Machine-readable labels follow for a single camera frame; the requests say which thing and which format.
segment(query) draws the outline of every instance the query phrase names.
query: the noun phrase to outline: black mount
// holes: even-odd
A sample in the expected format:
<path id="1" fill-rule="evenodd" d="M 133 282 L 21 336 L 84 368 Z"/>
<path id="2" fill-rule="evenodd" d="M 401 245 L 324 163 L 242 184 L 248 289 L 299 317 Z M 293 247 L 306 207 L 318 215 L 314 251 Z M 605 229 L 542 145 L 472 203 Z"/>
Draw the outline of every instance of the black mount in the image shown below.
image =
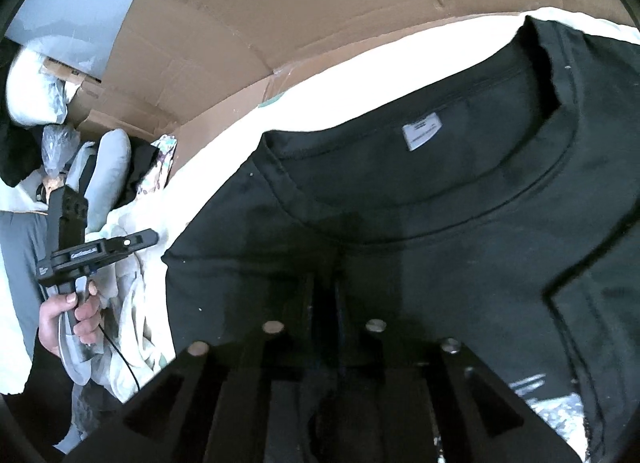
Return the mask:
<path id="1" fill-rule="evenodd" d="M 339 380 L 366 374 L 375 382 L 389 463 L 436 463 L 434 439 L 447 463 L 580 462 L 455 339 L 412 343 L 382 320 L 357 326 L 337 285 L 316 291 L 309 276 L 303 286 L 286 324 L 265 323 L 241 345 L 192 344 L 64 463 L 261 462 L 272 384 L 303 382 L 319 366 Z"/>

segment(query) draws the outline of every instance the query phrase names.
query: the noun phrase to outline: white sheet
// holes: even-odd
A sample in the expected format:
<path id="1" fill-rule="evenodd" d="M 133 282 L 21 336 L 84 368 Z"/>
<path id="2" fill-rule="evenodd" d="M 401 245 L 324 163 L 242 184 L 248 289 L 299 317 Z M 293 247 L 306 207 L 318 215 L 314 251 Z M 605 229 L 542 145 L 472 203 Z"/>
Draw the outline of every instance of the white sheet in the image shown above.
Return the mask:
<path id="1" fill-rule="evenodd" d="M 640 44 L 637 29 L 585 14 L 558 8 L 540 8 L 530 14 L 588 34 Z M 360 116 L 483 61 L 513 38 L 523 20 L 524 14 L 483 16 L 430 28 L 334 66 L 234 123 L 182 167 L 163 191 L 114 210 L 110 222 L 124 230 L 153 228 L 160 234 L 158 245 L 138 257 L 145 281 L 140 312 L 145 313 L 153 344 L 165 358 L 173 359 L 175 351 L 166 312 L 166 267 L 160 257 L 247 159 L 263 132 L 317 131 Z M 0 334 L 4 329 L 1 324 Z"/>
<path id="2" fill-rule="evenodd" d="M 46 212 L 47 204 L 36 201 L 36 191 L 42 183 L 43 171 L 34 170 L 15 187 L 0 180 L 0 210 L 9 212 Z"/>

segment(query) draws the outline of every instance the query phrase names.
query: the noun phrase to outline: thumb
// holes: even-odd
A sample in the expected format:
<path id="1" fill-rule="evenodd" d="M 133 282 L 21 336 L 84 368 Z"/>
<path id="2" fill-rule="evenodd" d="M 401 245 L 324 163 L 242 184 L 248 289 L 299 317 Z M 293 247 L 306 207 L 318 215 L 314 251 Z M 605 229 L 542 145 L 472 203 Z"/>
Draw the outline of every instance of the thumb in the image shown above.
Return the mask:
<path id="1" fill-rule="evenodd" d="M 61 313 L 73 309 L 76 302 L 78 302 L 78 296 L 75 293 L 49 297 L 40 307 L 40 326 L 43 322 L 51 322 Z"/>
<path id="2" fill-rule="evenodd" d="M 58 317 L 61 313 L 73 309 L 78 303 L 76 293 L 54 295 L 40 305 L 40 323 L 38 338 L 42 346 L 56 356 L 60 356 L 58 346 Z"/>

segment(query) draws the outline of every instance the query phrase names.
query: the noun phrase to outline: white label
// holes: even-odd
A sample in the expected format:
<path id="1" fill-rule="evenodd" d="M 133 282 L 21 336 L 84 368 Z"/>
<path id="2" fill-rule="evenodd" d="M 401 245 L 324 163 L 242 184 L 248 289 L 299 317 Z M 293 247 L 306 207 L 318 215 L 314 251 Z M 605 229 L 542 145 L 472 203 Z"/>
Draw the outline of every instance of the white label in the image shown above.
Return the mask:
<path id="1" fill-rule="evenodd" d="M 409 146 L 409 151 L 413 151 L 428 142 L 441 127 L 442 122 L 440 122 L 436 113 L 431 113 L 422 120 L 402 126 L 402 133 L 406 144 Z"/>

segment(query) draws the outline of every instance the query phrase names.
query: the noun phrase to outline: black fabric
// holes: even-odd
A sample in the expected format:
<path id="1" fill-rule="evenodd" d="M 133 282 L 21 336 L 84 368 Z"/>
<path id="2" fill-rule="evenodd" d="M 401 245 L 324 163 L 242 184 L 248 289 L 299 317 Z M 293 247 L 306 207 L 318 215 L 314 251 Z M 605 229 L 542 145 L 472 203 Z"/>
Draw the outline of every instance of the black fabric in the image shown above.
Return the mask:
<path id="1" fill-rule="evenodd" d="M 152 146 L 142 138 L 129 136 L 129 140 L 131 142 L 129 173 L 120 198 L 114 208 L 124 207 L 124 205 L 131 203 L 136 198 L 138 183 L 156 162 L 160 151 L 156 146 Z"/>
<path id="2" fill-rule="evenodd" d="M 78 181 L 78 194 L 82 194 L 86 192 L 86 188 L 89 186 L 89 182 L 91 182 L 91 177 L 94 175 L 95 164 L 98 159 L 97 154 L 91 154 L 84 164 L 84 169 L 82 169 L 82 174 L 80 175 L 80 180 Z"/>
<path id="3" fill-rule="evenodd" d="M 9 410 L 33 446 L 46 461 L 61 461 L 53 448 L 66 436 L 71 425 L 73 382 L 60 359 L 49 353 L 36 334 L 33 366 L 20 395 L 4 397 Z"/>
<path id="4" fill-rule="evenodd" d="M 34 138 L 42 139 L 42 127 L 31 131 L 14 125 L 6 107 L 6 78 L 18 50 L 18 44 L 0 40 L 0 178 L 9 187 L 15 187 L 42 165 L 40 145 Z"/>
<path id="5" fill-rule="evenodd" d="M 47 217 L 0 211 L 0 248 L 24 346 L 33 356 L 40 305 L 47 294 L 38 283 L 36 265 L 46 255 Z"/>
<path id="6" fill-rule="evenodd" d="M 380 318 L 400 336 L 456 337 L 506 382 L 542 373 L 525 398 L 579 391 L 592 430 L 603 428 L 609 384 L 590 385 L 567 337 L 586 338 L 578 324 L 621 326 L 555 285 L 640 194 L 638 50 L 527 18 L 483 63 L 357 119 L 264 133 L 163 257 L 176 350 L 286 323 L 283 303 L 311 272 L 326 291 L 340 284 L 357 325 Z M 432 112 L 442 128 L 409 151 L 402 127 Z M 601 255 L 629 284 L 640 279 L 638 263 L 615 262 L 618 250 Z M 572 320 L 550 301 L 559 290 L 564 308 L 581 310 Z M 632 294 L 621 303 L 636 317 Z M 636 399 L 639 365 L 620 335 L 609 340 Z M 580 358 L 603 364 L 583 342 Z M 596 367 L 591 377 L 610 378 Z M 594 459 L 601 441 L 591 440 Z"/>
<path id="7" fill-rule="evenodd" d="M 611 447 L 640 404 L 640 204 L 548 296 L 593 411 L 592 450 Z"/>

